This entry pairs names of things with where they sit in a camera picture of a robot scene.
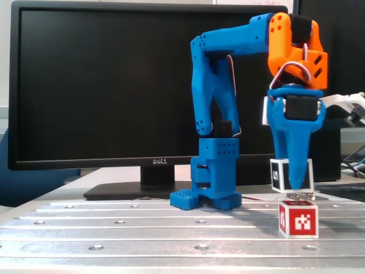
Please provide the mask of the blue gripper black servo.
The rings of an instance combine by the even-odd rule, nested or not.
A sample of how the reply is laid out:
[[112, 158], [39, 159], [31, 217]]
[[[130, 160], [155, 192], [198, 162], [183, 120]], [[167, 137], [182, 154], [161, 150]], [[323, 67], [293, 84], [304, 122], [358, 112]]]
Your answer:
[[326, 106], [322, 90], [281, 87], [268, 91], [267, 120], [274, 140], [275, 157], [289, 161], [291, 188], [302, 187], [311, 134], [322, 128]]

